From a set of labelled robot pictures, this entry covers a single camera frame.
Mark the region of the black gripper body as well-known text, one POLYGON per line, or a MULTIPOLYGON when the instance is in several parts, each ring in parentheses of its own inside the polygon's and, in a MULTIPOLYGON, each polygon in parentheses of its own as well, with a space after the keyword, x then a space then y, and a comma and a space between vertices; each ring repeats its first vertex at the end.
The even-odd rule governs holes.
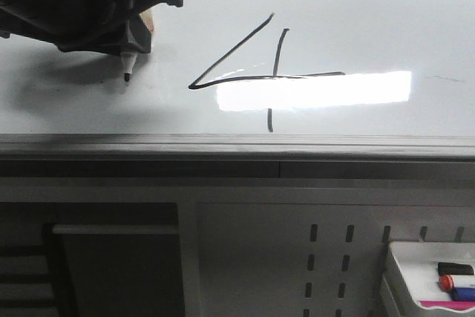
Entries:
POLYGON ((62 52, 121 52, 128 0, 1 0, 1 37, 48 42, 62 52))

